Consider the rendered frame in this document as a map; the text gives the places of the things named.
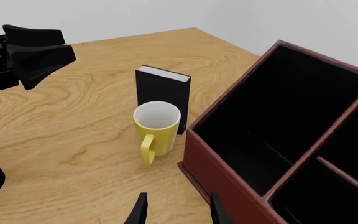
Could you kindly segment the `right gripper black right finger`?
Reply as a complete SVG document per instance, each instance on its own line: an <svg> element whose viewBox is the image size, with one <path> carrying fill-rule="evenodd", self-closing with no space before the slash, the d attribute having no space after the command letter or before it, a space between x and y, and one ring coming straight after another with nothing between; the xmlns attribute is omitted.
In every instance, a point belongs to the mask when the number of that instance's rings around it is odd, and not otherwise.
<svg viewBox="0 0 358 224"><path fill-rule="evenodd" d="M216 192L211 193L210 210L213 224L233 224L232 218L226 212L219 194Z"/></svg>

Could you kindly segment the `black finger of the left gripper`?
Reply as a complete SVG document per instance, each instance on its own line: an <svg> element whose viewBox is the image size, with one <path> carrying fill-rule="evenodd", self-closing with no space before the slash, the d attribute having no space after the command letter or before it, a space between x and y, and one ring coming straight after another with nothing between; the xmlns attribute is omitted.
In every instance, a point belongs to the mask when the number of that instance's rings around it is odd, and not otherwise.
<svg viewBox="0 0 358 224"><path fill-rule="evenodd" d="M70 45L28 47L7 45L12 72L26 90L34 89L53 72L76 61Z"/></svg>
<svg viewBox="0 0 358 224"><path fill-rule="evenodd" d="M65 44L63 34L58 29L28 29L12 26L2 26L9 44L18 46L54 46Z"/></svg>

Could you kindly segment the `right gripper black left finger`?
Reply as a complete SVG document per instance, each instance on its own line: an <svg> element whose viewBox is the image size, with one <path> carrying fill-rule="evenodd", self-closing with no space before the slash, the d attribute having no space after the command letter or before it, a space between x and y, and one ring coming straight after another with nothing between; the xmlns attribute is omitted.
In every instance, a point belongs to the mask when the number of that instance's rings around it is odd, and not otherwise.
<svg viewBox="0 0 358 224"><path fill-rule="evenodd" d="M141 192L124 224L145 224L147 219L147 193Z"/></svg>

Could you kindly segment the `red-brown desk caddy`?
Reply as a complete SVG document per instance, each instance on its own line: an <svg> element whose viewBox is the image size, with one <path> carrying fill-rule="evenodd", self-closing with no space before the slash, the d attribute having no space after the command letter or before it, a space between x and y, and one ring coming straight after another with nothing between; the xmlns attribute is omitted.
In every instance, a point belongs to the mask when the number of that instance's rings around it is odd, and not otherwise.
<svg viewBox="0 0 358 224"><path fill-rule="evenodd" d="M233 224L358 224L358 67L279 40L186 134Z"/></svg>

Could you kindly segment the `yellow and white mug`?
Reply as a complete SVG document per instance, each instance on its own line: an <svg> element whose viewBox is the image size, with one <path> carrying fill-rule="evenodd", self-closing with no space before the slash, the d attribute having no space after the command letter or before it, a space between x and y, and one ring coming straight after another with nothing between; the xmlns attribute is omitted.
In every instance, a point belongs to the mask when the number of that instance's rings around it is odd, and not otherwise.
<svg viewBox="0 0 358 224"><path fill-rule="evenodd" d="M181 112L176 106L163 101L146 102L134 110L132 118L145 165L151 165L156 157L173 149L181 120Z"/></svg>

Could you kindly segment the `black book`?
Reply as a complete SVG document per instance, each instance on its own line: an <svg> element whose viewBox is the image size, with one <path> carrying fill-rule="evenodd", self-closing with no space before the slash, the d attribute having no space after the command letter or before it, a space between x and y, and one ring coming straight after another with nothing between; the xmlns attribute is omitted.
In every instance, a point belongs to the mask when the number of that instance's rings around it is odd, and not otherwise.
<svg viewBox="0 0 358 224"><path fill-rule="evenodd" d="M161 68L143 65L135 71L137 104L164 101L181 112L177 134L186 130L190 100L191 77Z"/></svg>

